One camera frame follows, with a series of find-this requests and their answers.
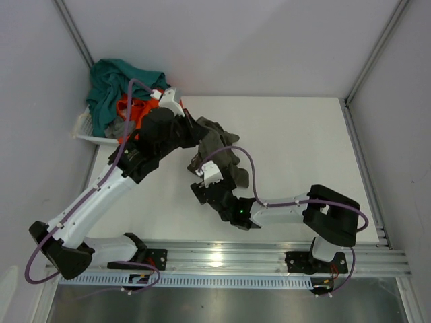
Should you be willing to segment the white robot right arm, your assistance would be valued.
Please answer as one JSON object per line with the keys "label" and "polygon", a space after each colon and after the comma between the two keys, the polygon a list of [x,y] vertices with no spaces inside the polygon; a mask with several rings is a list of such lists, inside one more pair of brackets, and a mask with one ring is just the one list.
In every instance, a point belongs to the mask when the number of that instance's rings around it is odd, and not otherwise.
{"label": "white robot right arm", "polygon": [[197,200],[208,204],[224,222],[249,231],[269,225],[304,224],[315,236],[308,251],[287,252],[290,273],[346,273],[342,247],[356,244],[360,205],[326,186],[315,184],[309,192],[290,199],[258,201],[234,195],[228,180],[191,185]]}

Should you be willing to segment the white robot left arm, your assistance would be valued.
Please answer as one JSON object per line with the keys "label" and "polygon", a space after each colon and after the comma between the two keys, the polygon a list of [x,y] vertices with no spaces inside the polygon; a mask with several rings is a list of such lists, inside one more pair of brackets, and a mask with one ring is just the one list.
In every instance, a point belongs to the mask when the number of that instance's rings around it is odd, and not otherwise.
{"label": "white robot left arm", "polygon": [[30,235],[64,279],[73,279],[89,266],[124,262],[141,268],[145,243],[135,234],[117,238],[88,238],[87,234],[117,199],[156,170],[160,161],[178,148],[194,148],[208,134],[189,113],[176,115],[154,108],[140,129],[133,131],[109,157],[98,179],[60,215],[48,223],[34,222]]}

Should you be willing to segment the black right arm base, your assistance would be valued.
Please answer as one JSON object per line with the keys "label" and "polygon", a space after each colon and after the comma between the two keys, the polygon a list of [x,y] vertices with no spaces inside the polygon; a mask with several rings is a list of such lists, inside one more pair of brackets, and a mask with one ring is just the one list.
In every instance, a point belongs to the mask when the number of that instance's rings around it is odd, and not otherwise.
{"label": "black right arm base", "polygon": [[311,252],[289,251],[285,253],[285,263],[289,273],[330,274],[334,268],[336,273],[347,274],[349,271],[343,252],[336,252],[331,261],[325,262],[313,258]]}

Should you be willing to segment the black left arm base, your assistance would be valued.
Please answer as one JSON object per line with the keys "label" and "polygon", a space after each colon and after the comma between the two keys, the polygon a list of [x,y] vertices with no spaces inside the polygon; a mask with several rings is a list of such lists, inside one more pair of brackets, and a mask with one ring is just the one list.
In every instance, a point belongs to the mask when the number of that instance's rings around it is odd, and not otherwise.
{"label": "black left arm base", "polygon": [[119,270],[134,270],[134,269],[149,270],[148,267],[142,267],[136,264],[130,264],[130,262],[133,262],[133,263],[136,262],[139,264],[150,265],[154,268],[157,268],[159,271],[165,271],[167,260],[168,260],[167,249],[147,248],[146,250],[138,250],[136,255],[131,260],[128,260],[126,264],[123,264],[120,262],[109,262],[107,265],[107,268],[119,269]]}

